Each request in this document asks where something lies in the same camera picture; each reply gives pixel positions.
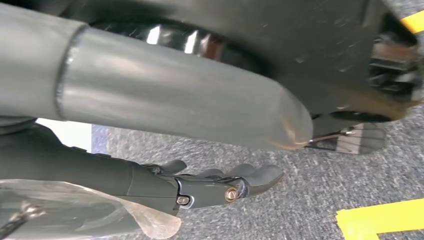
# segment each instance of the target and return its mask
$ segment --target metal screw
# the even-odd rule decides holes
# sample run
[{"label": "metal screw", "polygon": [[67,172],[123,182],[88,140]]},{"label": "metal screw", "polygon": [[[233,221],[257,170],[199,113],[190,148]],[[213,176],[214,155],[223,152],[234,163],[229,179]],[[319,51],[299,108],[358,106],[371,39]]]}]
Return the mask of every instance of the metal screw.
[{"label": "metal screw", "polygon": [[230,187],[225,192],[225,200],[229,203],[234,202],[237,200],[238,194],[237,189],[235,187]]},{"label": "metal screw", "polygon": [[187,205],[190,203],[190,198],[188,196],[179,196],[176,198],[176,203],[179,205]]}]

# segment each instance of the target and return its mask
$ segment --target gray cylindrical tube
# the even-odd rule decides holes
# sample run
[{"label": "gray cylindrical tube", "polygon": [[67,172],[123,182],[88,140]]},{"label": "gray cylindrical tube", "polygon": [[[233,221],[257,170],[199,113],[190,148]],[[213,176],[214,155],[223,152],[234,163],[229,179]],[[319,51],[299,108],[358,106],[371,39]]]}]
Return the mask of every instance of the gray cylindrical tube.
[{"label": "gray cylindrical tube", "polygon": [[304,106],[269,78],[97,29],[71,51],[59,91],[68,120],[255,148],[311,138]]},{"label": "gray cylindrical tube", "polygon": [[0,116],[60,119],[58,76],[71,40],[84,26],[0,3]]},{"label": "gray cylindrical tube", "polygon": [[5,4],[0,21],[0,116],[266,149],[312,137],[308,111],[269,78]]}]

